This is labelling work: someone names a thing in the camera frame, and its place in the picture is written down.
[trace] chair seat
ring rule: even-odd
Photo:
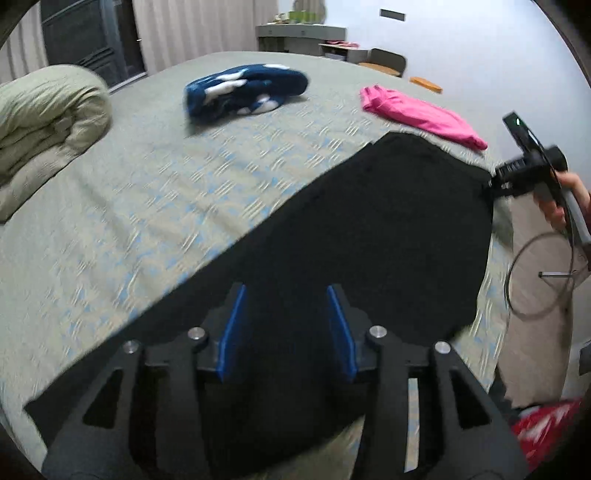
[[[364,61],[362,63],[359,63],[359,65],[361,65],[363,67],[367,67],[372,70],[377,70],[378,72],[387,73],[388,75],[392,75],[395,77],[401,76],[400,72],[398,70],[390,69],[388,67],[383,67],[381,65],[376,65],[375,63],[367,63]]]
[[[441,93],[443,91],[439,85],[435,85],[433,82],[429,82],[429,80],[422,79],[421,77],[410,77],[410,83],[420,85],[435,93]]]

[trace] pink cloth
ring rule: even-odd
[[[361,89],[363,110],[438,135],[473,150],[488,144],[458,114],[380,85]]]

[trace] finger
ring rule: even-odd
[[[556,220],[555,222],[550,222],[550,225],[552,226],[552,228],[554,230],[556,230],[557,232],[560,232],[566,228],[566,221],[564,220],[564,217],[563,217],[562,220]]]
[[[554,227],[556,230],[561,230],[566,226],[566,220],[564,218],[564,209],[562,207],[557,208],[556,211],[550,215],[550,217],[546,217],[549,221],[550,225]]]
[[[552,202],[540,202],[539,204],[540,210],[542,210],[542,213],[548,217],[549,215],[552,215],[556,209],[557,209],[557,205],[556,202],[552,201]]]
[[[583,214],[587,213],[591,205],[591,196],[581,178],[576,173],[569,171],[558,171],[556,177],[563,187],[570,188],[573,191],[574,198],[581,207]]]

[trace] blue towel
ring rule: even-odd
[[[283,105],[288,97],[301,95],[307,87],[306,75],[284,65],[243,65],[189,83],[185,87],[187,111],[200,124],[231,112],[265,113]]]

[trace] black cable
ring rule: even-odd
[[[552,166],[552,164],[550,163],[550,160],[548,160],[548,158],[546,157],[543,149],[541,150],[541,156],[546,161],[546,163],[549,165],[550,171],[552,172],[552,175],[554,176],[556,184],[558,185],[560,191],[562,191],[562,185],[558,181],[558,177],[556,176],[556,171],[555,171],[554,167]],[[569,288],[570,285],[572,284],[574,286],[574,278],[573,278],[573,273],[574,273],[574,232],[573,232],[574,220],[573,220],[573,216],[570,213],[568,206],[566,205],[566,202],[564,203],[564,205],[561,205],[561,206],[564,209],[564,219],[566,221],[566,231],[568,234],[568,240],[569,240],[569,244],[570,244],[570,265],[569,265],[569,271],[568,271],[569,277],[568,277],[567,281],[564,283],[564,287],[562,288],[562,290],[560,290],[558,296],[556,297],[556,300],[554,302],[552,302],[549,307],[546,307],[545,309],[542,309],[539,312],[535,312],[535,313],[520,312],[519,310],[517,310],[514,307],[512,301],[511,301],[511,294],[509,292],[509,283],[511,281],[511,275],[513,273],[513,269],[515,268],[515,264],[517,263],[517,261],[519,260],[521,255],[524,253],[524,251],[526,251],[533,243],[535,243],[538,240],[545,238],[545,237],[557,236],[557,235],[563,236],[563,234],[560,232],[544,232],[544,233],[541,233],[541,234],[536,235],[535,237],[531,238],[523,247],[521,247],[521,249],[519,250],[519,252],[515,256],[515,258],[513,259],[513,262],[511,263],[511,266],[509,268],[509,272],[507,273],[507,276],[505,277],[504,292],[505,292],[505,300],[507,302],[507,305],[509,306],[509,310],[516,317],[518,317],[522,320],[534,320],[534,319],[539,319],[539,318],[542,318],[542,317],[548,315],[552,310],[554,310],[554,308],[557,305],[560,304],[560,302],[566,297],[566,295],[572,291],[572,289]]]

